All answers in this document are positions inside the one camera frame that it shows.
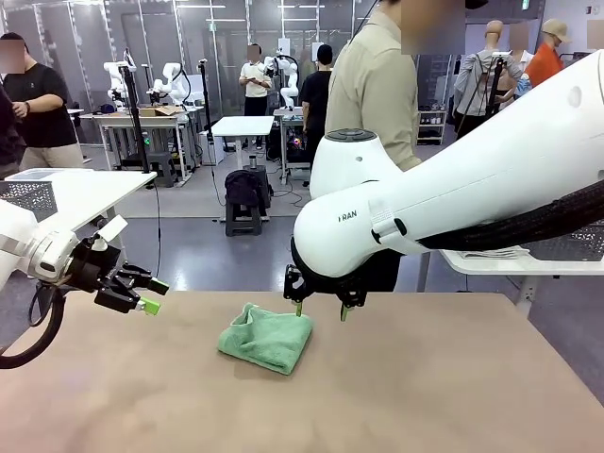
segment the brown table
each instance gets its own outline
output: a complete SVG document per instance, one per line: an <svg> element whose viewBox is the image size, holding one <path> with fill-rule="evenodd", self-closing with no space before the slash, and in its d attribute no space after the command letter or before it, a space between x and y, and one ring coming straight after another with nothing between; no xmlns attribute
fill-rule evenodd
<svg viewBox="0 0 604 453"><path fill-rule="evenodd" d="M501 295L373 294L345 323L316 295L290 377L216 351L245 302L292 311L280 294L174 292L157 317L90 302L0 373L0 451L604 452L604 409Z"/></svg>

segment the plastic basket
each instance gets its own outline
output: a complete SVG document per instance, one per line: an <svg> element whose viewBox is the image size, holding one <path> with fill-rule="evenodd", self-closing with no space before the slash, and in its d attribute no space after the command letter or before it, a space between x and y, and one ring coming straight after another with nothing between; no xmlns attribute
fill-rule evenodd
<svg viewBox="0 0 604 453"><path fill-rule="evenodd" d="M57 213L51 181L0 181L0 199L31 210L38 222Z"/></svg>
<svg viewBox="0 0 604 453"><path fill-rule="evenodd" d="M578 229L559 238L526 243L536 260L544 261L601 261L604 257L604 221Z"/></svg>

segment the orange shirt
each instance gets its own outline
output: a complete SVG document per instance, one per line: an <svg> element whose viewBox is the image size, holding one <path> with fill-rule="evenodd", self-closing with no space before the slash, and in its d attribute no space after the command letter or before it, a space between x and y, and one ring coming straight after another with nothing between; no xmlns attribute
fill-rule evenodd
<svg viewBox="0 0 604 453"><path fill-rule="evenodd" d="M547 44L541 44L539 50L527 66L526 73L530 77L532 87L544 83L550 77L555 76L562 69L564 64L554 49Z"/></svg>

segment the person in orange shirt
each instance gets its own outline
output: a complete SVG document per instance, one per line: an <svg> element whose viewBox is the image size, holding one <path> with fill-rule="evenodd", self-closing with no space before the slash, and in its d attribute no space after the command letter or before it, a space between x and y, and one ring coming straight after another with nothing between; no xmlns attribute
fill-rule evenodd
<svg viewBox="0 0 604 453"><path fill-rule="evenodd" d="M556 49L562 43L571 42L567 35L568 27L558 19L546 21L541 31L544 33L544 41L525 71L531 88L541 85L564 69Z"/></svg>

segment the stack of paper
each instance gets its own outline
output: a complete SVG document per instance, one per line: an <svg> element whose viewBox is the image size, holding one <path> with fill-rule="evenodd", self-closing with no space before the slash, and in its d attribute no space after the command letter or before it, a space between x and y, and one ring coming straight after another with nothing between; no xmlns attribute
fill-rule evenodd
<svg viewBox="0 0 604 453"><path fill-rule="evenodd" d="M508 248L500 248L499 250L486 250L484 252L458 252L464 259L486 258L495 260L516 260L520 257L529 255L529 250L522 248L519 245Z"/></svg>

